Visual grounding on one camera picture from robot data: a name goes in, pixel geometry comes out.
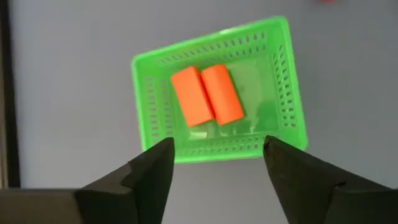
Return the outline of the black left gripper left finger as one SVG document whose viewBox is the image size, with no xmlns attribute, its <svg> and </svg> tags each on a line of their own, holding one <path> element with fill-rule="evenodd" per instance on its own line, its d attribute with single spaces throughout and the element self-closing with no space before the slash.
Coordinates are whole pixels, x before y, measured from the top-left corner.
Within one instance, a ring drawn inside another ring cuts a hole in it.
<svg viewBox="0 0 398 224">
<path fill-rule="evenodd" d="M 173 138 L 79 189 L 1 191 L 1 223 L 161 223 L 174 173 Z"/>
</svg>

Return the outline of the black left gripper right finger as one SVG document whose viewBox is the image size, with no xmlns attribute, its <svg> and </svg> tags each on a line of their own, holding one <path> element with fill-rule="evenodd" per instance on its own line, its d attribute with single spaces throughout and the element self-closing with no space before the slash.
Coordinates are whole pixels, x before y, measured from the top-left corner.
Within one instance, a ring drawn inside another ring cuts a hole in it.
<svg viewBox="0 0 398 224">
<path fill-rule="evenodd" d="M 397 189 L 348 172 L 274 136 L 263 155 L 289 223 L 397 224 Z"/>
</svg>

